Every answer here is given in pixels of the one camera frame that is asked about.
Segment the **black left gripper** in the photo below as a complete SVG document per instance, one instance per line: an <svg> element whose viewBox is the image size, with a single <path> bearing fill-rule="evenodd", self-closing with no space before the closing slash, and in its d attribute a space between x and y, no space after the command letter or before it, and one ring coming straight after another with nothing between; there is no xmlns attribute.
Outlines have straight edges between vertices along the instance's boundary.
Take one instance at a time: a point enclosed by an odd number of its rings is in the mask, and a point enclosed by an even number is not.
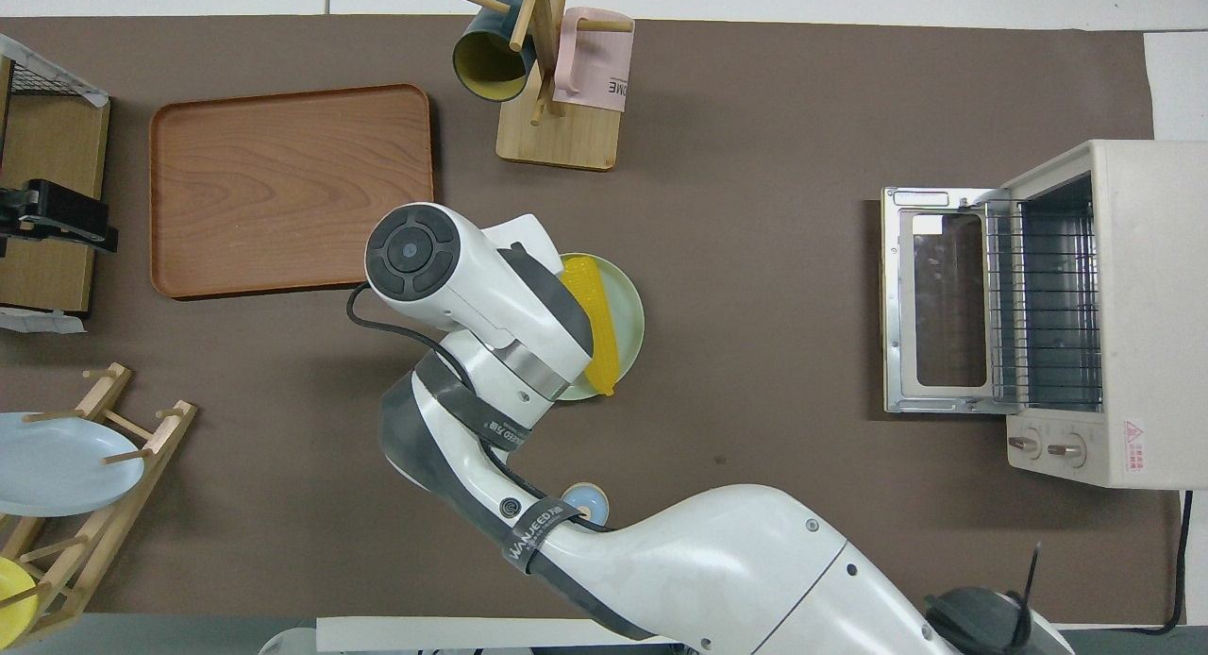
<svg viewBox="0 0 1208 655"><path fill-rule="evenodd" d="M108 204L93 196L50 180L42 181L42 219L56 226L35 225L25 216L37 211L40 195L36 189L1 189L1 237L19 240L57 240L91 247L100 253L116 253L118 228L108 227ZM95 239L75 230L105 230L103 238Z"/></svg>

